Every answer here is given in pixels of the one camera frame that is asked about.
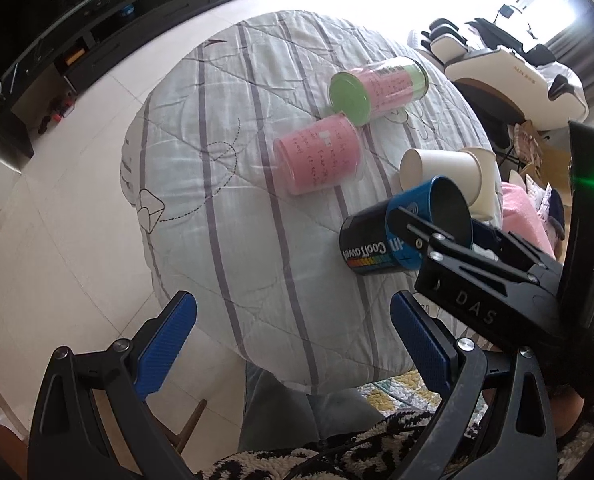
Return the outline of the blue CoolTowel can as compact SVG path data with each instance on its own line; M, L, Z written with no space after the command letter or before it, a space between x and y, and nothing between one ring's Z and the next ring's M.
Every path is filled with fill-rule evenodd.
M347 217L339 231L339 250L359 275L416 271L435 234L472 246L465 197L443 176Z

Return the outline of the white paper cup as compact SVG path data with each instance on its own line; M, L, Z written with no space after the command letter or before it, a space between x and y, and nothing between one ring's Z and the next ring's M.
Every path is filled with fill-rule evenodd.
M480 191L475 202L469 206L470 213L477 220L492 221L498 207L495 184L498 165L495 152L487 148L462 148L462 152L474 156L480 169Z
M402 191L411 190L434 177L447 177L462 192L468 206L475 204L482 189L482 170L477 158L463 151L409 148L400 162Z

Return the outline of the pink clear cup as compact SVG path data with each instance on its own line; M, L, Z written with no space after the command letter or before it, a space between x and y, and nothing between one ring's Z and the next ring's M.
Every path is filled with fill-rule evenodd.
M283 187L294 196L363 178L363 141L344 114L280 136L273 141L273 153Z

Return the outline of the pink folded cloth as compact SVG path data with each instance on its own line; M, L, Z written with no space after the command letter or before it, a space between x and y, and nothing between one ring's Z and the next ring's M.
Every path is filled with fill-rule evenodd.
M525 238L542 252L553 257L551 243L526 191L520 186L508 182L502 183L502 191L503 230Z

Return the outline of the white massage chair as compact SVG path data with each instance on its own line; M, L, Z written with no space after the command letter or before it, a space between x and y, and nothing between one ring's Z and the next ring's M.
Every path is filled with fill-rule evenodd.
M531 122L540 132L589 115L580 77L543 44L527 50L484 18L457 26L446 18L421 32L417 47L460 90L482 122Z

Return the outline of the striped quilted table cover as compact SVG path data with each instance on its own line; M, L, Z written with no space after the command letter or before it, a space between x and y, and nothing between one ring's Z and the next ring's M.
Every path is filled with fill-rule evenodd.
M394 58L419 63L422 96L362 127L337 124L332 78ZM389 304L415 273L356 274L339 233L400 192L411 148L490 141L406 44L307 11L219 32L157 84L122 143L120 185L156 298L190 292L204 333L305 393L408 372Z

